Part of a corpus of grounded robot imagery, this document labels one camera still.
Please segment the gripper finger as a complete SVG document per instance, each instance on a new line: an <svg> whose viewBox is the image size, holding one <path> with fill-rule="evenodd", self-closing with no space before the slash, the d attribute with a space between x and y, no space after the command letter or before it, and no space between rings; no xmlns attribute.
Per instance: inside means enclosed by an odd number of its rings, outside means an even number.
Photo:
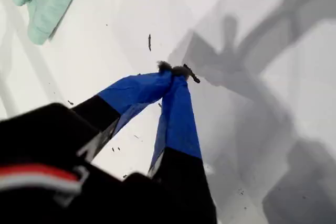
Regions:
<svg viewBox="0 0 336 224"><path fill-rule="evenodd" d="M173 223L217 223L187 85L195 75L187 66L160 65L159 71L172 74L172 82L162 97L150 174Z"/></svg>
<svg viewBox="0 0 336 224"><path fill-rule="evenodd" d="M124 77L72 110L98 130L98 135L77 152L92 161L102 148L136 115L168 91L173 68L165 61L158 72Z"/></svg>

